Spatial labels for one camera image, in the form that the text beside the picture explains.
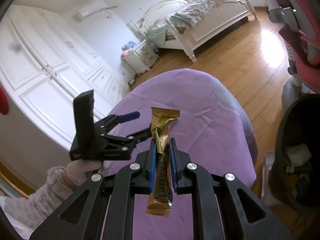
bed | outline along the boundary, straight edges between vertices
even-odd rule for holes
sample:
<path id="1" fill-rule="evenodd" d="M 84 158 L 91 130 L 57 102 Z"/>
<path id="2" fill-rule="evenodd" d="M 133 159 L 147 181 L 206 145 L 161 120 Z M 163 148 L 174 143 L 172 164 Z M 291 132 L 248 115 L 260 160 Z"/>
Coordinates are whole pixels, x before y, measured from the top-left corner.
<path id="1" fill-rule="evenodd" d="M 250 0 L 164 0 L 131 22 L 158 47 L 183 49 L 196 62 L 196 48 L 251 13 L 257 18 Z"/>

gold wrapper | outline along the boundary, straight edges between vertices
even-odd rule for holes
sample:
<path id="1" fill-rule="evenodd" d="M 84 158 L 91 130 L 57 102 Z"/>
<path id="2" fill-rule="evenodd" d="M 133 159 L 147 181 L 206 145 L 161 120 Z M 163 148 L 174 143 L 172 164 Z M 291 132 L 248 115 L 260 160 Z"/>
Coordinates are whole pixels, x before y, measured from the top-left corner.
<path id="1" fill-rule="evenodd" d="M 173 200 L 169 162 L 169 124 L 180 117 L 180 110 L 152 107 L 151 133 L 156 143 L 156 175 L 146 213 L 168 217 Z"/>

nightstand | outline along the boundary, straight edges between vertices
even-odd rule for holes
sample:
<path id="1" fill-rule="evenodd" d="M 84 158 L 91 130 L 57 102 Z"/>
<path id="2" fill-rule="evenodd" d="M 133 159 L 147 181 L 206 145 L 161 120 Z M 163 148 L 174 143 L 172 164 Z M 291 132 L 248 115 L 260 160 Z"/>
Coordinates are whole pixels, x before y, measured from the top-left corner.
<path id="1" fill-rule="evenodd" d="M 159 56 L 154 53 L 151 47 L 144 40 L 137 47 L 135 47 L 128 55 L 123 57 L 123 60 L 127 62 L 138 74 L 141 74 L 156 63 Z"/>

metal screw cap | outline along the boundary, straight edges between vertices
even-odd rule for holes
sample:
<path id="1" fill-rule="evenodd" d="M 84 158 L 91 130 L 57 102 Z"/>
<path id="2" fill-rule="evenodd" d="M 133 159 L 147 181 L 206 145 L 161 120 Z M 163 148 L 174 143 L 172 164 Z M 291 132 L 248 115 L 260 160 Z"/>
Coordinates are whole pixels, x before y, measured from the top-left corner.
<path id="1" fill-rule="evenodd" d="M 140 168 L 140 164 L 139 163 L 132 163 L 130 165 L 130 169 L 132 169 L 132 170 L 137 170 L 139 168 Z"/>
<path id="2" fill-rule="evenodd" d="M 93 174 L 91 177 L 91 180 L 93 181 L 99 181 L 101 179 L 101 175 L 100 174 Z"/>
<path id="3" fill-rule="evenodd" d="M 189 170 L 195 170 L 195 169 L 197 168 L 197 164 L 195 164 L 195 163 L 188 163 L 188 164 L 187 164 L 187 168 L 188 168 Z"/>
<path id="4" fill-rule="evenodd" d="M 236 176 L 234 176 L 232 173 L 227 173 L 225 177 L 227 180 L 230 180 L 230 181 L 236 178 Z"/>

purple bed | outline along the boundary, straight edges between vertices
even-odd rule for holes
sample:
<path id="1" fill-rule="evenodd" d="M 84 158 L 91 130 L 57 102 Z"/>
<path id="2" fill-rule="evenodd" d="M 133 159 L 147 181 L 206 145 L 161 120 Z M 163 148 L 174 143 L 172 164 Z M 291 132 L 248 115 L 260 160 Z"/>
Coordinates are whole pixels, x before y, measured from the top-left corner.
<path id="1" fill-rule="evenodd" d="M 190 69 L 163 73 L 128 94 L 111 114 L 139 111 L 137 120 L 118 125 L 114 135 L 127 136 L 150 125 L 151 107 L 180 110 L 180 119 L 170 126 L 170 137 L 192 162 L 222 176 L 232 172 L 251 187 L 256 179 L 254 164 L 258 148 L 250 121 L 233 95 L 211 75 Z M 132 160 L 111 162 L 111 174 L 132 163 L 149 149 L 150 139 L 138 144 Z M 191 195 L 173 196 L 169 217 L 146 214 L 147 195 L 136 195 L 134 240 L 193 239 Z"/>

